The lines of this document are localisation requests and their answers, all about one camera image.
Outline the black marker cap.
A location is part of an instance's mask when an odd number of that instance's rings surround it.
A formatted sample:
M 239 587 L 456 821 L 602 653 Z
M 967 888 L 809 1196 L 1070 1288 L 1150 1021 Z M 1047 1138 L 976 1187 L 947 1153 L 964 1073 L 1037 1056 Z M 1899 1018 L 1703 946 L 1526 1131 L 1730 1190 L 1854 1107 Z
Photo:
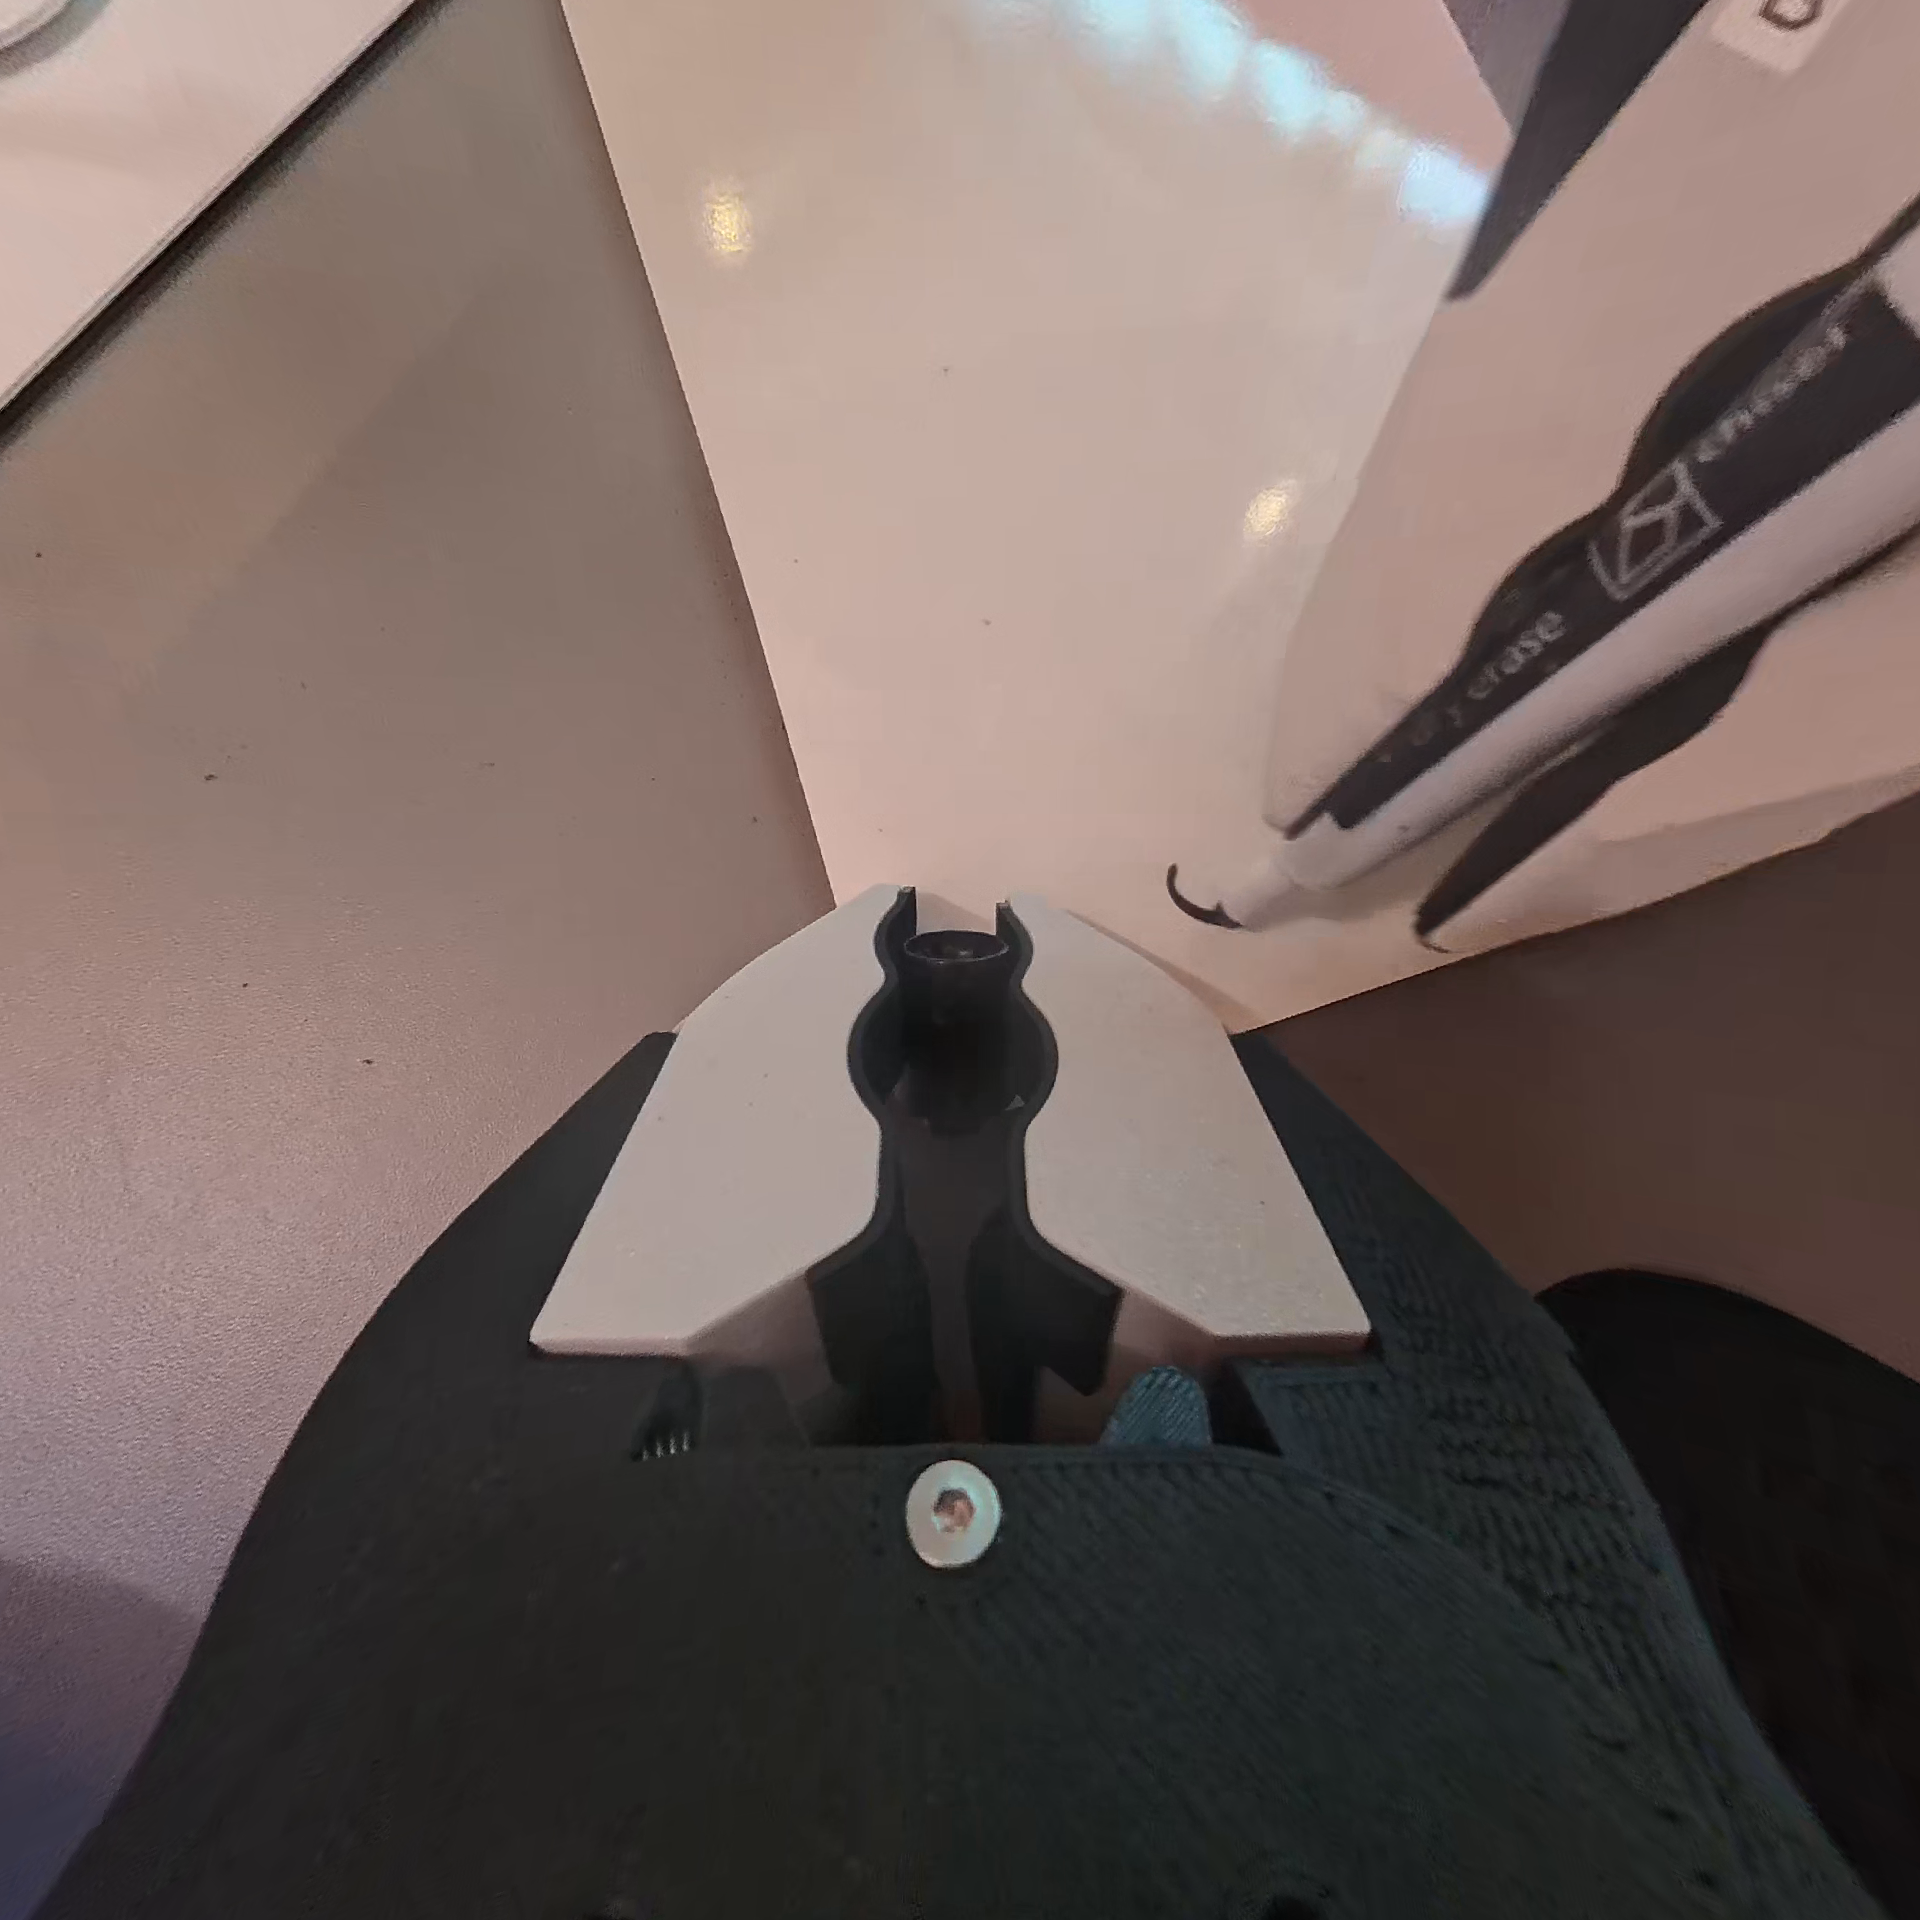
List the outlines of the black marker cap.
M 902 946 L 902 1104 L 937 1138 L 964 1138 L 1012 1100 L 1014 967 L 1012 943 L 980 928 Z

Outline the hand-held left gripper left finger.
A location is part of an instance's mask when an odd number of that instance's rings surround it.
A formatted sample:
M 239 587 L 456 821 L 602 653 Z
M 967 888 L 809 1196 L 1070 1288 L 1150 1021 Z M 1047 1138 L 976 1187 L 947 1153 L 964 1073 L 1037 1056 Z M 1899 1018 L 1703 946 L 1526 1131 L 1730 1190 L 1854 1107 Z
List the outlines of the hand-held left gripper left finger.
M 756 1371 L 814 1438 L 914 1444 L 940 1398 L 887 1098 L 916 896 L 874 886 L 670 1034 L 530 1346 Z

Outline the white whiteboard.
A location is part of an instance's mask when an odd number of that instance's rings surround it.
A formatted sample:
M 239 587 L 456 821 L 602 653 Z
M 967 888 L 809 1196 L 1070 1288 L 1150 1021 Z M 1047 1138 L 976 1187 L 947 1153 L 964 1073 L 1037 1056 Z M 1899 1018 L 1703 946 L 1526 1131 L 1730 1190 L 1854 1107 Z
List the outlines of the white whiteboard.
M 1489 817 L 1214 904 L 1562 4 L 564 4 L 836 901 L 1039 896 L 1262 1026 Z

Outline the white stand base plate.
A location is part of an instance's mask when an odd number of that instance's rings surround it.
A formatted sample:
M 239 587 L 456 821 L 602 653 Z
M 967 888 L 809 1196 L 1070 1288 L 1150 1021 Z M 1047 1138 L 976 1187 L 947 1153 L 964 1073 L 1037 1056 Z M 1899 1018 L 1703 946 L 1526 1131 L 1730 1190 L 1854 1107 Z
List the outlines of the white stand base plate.
M 4 4 L 3 413 L 313 131 L 430 4 Z

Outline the person's dark clothing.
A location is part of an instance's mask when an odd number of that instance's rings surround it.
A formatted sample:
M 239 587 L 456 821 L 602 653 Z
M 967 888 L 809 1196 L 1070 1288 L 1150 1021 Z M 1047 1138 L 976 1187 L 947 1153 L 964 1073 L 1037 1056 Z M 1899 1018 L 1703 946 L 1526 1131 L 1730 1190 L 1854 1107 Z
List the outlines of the person's dark clothing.
M 1536 1300 L 1644 1480 L 1749 1716 L 1889 1918 L 1917 1914 L 1917 1381 L 1740 1291 Z

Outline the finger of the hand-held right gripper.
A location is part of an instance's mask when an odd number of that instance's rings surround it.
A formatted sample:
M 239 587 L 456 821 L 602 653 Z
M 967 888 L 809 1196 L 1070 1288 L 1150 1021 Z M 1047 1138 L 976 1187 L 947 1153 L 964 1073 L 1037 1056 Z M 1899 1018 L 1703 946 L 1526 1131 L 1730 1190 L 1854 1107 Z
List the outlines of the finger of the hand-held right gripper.
M 1606 924 L 1917 794 L 1917 534 L 1527 777 L 1414 938 L 1490 951 Z
M 1600 507 L 1667 384 L 1917 200 L 1913 4 L 1707 4 L 1470 297 L 1444 297 L 1289 637 L 1289 826 Z

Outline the black dry-erase marker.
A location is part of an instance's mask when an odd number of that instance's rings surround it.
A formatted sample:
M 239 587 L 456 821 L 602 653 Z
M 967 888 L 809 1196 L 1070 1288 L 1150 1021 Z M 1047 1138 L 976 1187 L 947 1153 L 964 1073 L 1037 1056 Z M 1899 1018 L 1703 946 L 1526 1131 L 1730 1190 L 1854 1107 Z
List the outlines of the black dry-erase marker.
M 1197 924 L 1274 927 L 1503 801 L 1414 910 L 1433 943 L 1699 734 L 1790 618 L 1917 534 L 1917 231 L 1766 301 L 1667 384 L 1614 493 L 1486 601 L 1464 646 Z

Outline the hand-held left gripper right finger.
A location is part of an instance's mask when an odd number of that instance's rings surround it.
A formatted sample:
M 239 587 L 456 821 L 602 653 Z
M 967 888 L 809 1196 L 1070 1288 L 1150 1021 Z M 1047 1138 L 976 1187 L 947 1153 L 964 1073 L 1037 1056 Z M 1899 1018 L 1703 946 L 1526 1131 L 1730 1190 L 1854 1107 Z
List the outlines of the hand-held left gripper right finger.
M 993 1444 L 1084 1441 L 1150 1368 L 1349 1367 L 1374 1327 L 1204 1001 L 1023 896 L 1002 1196 L 970 1247 L 970 1363 Z

